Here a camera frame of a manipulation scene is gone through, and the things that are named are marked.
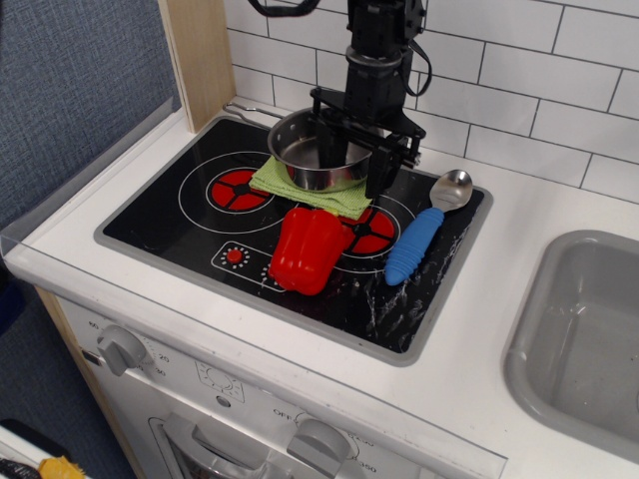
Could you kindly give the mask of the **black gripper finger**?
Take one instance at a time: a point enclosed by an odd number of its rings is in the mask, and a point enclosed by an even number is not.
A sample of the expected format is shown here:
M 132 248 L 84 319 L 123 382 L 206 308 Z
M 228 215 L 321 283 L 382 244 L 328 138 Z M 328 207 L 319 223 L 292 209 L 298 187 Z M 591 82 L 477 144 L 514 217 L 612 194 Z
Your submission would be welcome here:
M 348 141 L 321 117 L 316 118 L 316 140 L 321 169 L 332 170 L 345 165 Z
M 365 196 L 376 199 L 389 188 L 401 166 L 401 157 L 386 147 L 376 147 L 368 160 Z

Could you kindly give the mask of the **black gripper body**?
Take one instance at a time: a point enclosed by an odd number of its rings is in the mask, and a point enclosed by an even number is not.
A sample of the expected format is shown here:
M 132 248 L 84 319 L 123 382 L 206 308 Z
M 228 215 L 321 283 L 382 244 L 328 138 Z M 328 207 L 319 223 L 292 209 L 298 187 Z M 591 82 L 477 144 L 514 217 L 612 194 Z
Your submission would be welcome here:
M 419 97 L 426 89 L 415 92 L 410 88 L 414 54 L 426 56 L 419 49 L 398 49 L 375 58 L 348 49 L 345 90 L 314 88 L 314 113 L 334 133 L 353 143 L 389 150 L 389 166 L 415 167 L 425 130 L 405 115 L 403 105 L 408 96 Z

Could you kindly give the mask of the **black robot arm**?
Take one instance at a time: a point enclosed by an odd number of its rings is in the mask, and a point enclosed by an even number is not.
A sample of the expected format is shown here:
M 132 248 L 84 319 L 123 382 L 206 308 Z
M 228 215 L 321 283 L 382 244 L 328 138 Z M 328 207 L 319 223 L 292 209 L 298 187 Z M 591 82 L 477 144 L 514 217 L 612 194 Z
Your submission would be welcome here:
M 425 14 L 420 1 L 349 1 L 346 49 L 348 62 L 343 92 L 317 87 L 312 118 L 316 123 L 319 164 L 345 164 L 347 147 L 370 151 L 365 196 L 374 199 L 388 188 L 401 166 L 416 164 L 425 130 L 403 111 L 414 42 Z

